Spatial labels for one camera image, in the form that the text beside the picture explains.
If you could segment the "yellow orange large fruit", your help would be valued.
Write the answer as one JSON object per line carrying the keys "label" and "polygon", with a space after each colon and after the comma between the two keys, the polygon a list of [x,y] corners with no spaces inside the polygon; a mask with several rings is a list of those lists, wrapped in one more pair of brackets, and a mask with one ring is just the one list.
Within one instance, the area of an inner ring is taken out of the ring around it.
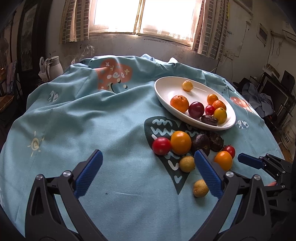
{"label": "yellow orange large fruit", "polygon": [[213,116],[218,120],[218,124],[221,125],[227,120],[227,112],[224,108],[215,109]]}

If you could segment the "dark brown passion fruit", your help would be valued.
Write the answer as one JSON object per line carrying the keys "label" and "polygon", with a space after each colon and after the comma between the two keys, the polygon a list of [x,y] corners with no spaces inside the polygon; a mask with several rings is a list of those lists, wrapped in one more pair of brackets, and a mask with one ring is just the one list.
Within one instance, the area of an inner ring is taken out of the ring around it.
{"label": "dark brown passion fruit", "polygon": [[211,126],[217,126],[218,125],[218,119],[215,118],[214,116],[212,115],[203,115],[201,117],[201,122],[205,123],[205,124],[208,124],[208,125],[211,125]]}

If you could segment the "blue clothes pile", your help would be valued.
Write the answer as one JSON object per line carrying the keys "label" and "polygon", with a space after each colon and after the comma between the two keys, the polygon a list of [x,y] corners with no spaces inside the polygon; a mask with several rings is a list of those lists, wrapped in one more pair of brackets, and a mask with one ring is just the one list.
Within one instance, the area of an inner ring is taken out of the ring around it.
{"label": "blue clothes pile", "polygon": [[248,101],[248,103],[261,118],[267,117],[274,113],[273,101],[271,97],[264,93],[258,93],[257,89],[252,83],[246,83],[243,85],[241,95],[246,101]]}

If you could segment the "dark passion fruit right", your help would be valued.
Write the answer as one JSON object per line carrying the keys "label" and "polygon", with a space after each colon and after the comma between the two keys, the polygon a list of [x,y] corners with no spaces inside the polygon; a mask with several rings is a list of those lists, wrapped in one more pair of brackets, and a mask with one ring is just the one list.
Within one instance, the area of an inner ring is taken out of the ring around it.
{"label": "dark passion fruit right", "polygon": [[215,132],[208,133],[208,138],[210,140],[210,150],[214,152],[219,152],[224,147],[224,139]]}

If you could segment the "black monitor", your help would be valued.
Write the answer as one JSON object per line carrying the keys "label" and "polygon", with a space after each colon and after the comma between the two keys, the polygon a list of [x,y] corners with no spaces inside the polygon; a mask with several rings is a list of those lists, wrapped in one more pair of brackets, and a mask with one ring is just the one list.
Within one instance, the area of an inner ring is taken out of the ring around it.
{"label": "black monitor", "polygon": [[280,81],[273,76],[273,72],[271,74],[266,71],[262,73],[257,90],[259,93],[271,97],[273,110],[277,115],[281,115],[283,111],[291,113],[295,106],[295,96],[292,94],[292,91],[287,90]]}

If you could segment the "dark passion fruit left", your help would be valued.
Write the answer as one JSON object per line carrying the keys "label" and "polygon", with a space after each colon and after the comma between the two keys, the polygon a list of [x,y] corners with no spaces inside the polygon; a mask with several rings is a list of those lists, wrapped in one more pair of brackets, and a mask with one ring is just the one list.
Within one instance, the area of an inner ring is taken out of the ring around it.
{"label": "dark passion fruit left", "polygon": [[210,140],[209,140],[209,138],[203,133],[198,134],[192,140],[191,150],[192,150],[192,152],[196,152],[197,150],[202,150],[208,156],[210,154]]}

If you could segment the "orange mandarin plate right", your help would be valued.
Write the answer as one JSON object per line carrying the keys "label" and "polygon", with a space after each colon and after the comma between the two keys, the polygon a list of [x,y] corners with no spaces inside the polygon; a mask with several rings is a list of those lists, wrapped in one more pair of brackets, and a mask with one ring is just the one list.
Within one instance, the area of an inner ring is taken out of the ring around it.
{"label": "orange mandarin plate right", "polygon": [[227,109],[225,103],[222,102],[221,100],[214,101],[212,106],[214,107],[214,109],[218,109],[218,108],[223,108],[224,110]]}

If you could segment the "small red cherry tomato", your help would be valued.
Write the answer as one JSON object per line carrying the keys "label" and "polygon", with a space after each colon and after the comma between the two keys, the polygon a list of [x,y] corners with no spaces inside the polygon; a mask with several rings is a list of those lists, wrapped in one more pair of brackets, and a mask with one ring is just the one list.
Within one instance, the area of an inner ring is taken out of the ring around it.
{"label": "small red cherry tomato", "polygon": [[206,115],[213,115],[214,114],[214,111],[215,111],[215,108],[212,105],[207,105],[205,107],[205,114]]}

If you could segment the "orange tomato upper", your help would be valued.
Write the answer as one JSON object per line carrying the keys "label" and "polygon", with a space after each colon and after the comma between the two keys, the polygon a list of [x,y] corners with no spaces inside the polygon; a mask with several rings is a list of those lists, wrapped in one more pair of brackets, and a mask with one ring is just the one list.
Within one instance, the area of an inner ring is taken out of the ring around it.
{"label": "orange tomato upper", "polygon": [[191,149],[191,138],[183,131],[175,131],[171,135],[171,149],[177,155],[184,155]]}

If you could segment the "dark red plum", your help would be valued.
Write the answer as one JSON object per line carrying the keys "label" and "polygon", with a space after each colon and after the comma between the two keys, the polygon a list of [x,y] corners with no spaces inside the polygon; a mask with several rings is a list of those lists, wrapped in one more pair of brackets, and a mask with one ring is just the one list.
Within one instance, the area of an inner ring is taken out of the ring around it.
{"label": "dark red plum", "polygon": [[188,108],[189,116],[194,119],[199,119],[204,114],[205,108],[201,102],[195,101]]}

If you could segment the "light blue patterned tablecloth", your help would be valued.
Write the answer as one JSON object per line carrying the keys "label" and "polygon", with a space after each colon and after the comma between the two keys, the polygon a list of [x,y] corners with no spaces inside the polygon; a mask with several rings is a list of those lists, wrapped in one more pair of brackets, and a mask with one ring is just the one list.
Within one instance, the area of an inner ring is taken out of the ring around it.
{"label": "light blue patterned tablecloth", "polygon": [[35,177],[59,176],[99,149],[103,164],[80,202],[108,240],[193,236],[217,198],[195,198],[199,171],[182,172],[177,155],[158,157],[149,145],[175,131],[199,133],[160,104],[154,82],[165,76],[195,80],[229,101],[236,122],[221,136],[236,153],[282,156],[264,121],[236,104],[242,97],[224,78],[149,55],[85,59],[29,95],[1,150],[1,204],[21,233]]}

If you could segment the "bumpy mandarin on plate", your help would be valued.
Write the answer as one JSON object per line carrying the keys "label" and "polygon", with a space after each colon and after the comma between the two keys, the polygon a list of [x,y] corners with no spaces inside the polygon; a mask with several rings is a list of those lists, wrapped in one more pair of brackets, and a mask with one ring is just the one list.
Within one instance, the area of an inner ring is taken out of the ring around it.
{"label": "bumpy mandarin on plate", "polygon": [[170,100],[170,105],[182,113],[185,113],[189,108],[189,102],[183,95],[175,95]]}

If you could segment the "red tomato left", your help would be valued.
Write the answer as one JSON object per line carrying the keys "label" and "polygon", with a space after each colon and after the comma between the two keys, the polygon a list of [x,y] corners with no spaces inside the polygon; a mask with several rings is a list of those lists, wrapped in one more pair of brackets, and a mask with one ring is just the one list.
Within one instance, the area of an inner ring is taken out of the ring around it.
{"label": "red tomato left", "polygon": [[165,156],[171,151],[171,142],[165,137],[156,138],[153,141],[152,150],[156,155]]}

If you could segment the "white oval plate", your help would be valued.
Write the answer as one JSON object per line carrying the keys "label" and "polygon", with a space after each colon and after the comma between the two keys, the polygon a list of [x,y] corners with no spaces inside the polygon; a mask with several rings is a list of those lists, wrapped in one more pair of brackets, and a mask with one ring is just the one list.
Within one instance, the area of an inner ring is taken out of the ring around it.
{"label": "white oval plate", "polygon": [[[186,80],[187,78],[167,76],[159,78],[155,81],[154,90],[162,106],[179,120],[199,129],[209,131],[224,131],[232,128],[236,122],[236,114],[230,103],[215,90],[194,80],[191,80],[191,83],[194,87],[193,90],[191,90],[190,92],[185,91],[182,88],[182,84]],[[226,105],[227,119],[225,123],[217,126],[211,126],[201,122],[201,120],[193,119],[192,117],[190,117],[188,112],[182,113],[170,105],[170,100],[174,96],[182,95],[187,98],[189,103],[198,101],[201,102],[204,106],[206,106],[207,96],[209,94],[217,95],[218,99]]]}

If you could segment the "right checkered curtain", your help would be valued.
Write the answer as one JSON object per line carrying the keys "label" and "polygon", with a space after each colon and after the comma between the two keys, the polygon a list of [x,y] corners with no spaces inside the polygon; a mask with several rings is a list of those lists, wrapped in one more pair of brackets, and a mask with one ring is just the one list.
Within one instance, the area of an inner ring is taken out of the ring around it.
{"label": "right checkered curtain", "polygon": [[221,61],[229,20],[229,0],[201,1],[192,50]]}

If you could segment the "checkered curtain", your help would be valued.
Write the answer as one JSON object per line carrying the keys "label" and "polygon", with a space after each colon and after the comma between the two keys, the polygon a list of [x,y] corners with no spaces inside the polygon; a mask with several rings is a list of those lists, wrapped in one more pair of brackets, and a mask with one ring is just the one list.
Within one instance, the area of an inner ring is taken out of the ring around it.
{"label": "checkered curtain", "polygon": [[91,0],[66,0],[63,8],[59,44],[89,39]]}
{"label": "checkered curtain", "polygon": [[192,50],[221,61],[229,20],[229,0],[201,1]]}

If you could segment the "white plastic bag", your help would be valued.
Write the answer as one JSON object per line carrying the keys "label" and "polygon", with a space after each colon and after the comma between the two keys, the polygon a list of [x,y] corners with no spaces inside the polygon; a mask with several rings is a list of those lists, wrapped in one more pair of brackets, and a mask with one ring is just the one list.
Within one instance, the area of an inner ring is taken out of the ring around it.
{"label": "white plastic bag", "polygon": [[43,82],[49,82],[50,81],[50,73],[49,73],[50,60],[49,59],[44,60],[44,57],[41,57],[39,61],[39,67],[40,67],[39,77]]}

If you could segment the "white kettle jug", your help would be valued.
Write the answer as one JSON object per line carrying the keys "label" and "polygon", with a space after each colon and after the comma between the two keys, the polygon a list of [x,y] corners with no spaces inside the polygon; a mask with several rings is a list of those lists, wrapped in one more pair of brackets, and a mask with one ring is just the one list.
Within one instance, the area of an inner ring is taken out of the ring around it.
{"label": "white kettle jug", "polygon": [[59,60],[59,56],[53,56],[49,59],[49,77],[50,80],[63,74],[63,68]]}

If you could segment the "bright window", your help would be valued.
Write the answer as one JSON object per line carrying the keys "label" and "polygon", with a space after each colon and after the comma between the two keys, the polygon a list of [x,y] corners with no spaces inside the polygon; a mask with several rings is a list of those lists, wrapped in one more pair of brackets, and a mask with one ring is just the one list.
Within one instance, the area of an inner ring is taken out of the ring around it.
{"label": "bright window", "polygon": [[192,46],[201,1],[92,1],[89,33],[131,34]]}

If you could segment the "left checkered curtain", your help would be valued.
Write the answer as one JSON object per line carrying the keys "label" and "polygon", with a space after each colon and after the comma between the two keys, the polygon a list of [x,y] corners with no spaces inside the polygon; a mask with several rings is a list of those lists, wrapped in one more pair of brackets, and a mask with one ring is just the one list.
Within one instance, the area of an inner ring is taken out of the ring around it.
{"label": "left checkered curtain", "polygon": [[59,44],[89,39],[91,0],[66,0],[63,8]]}

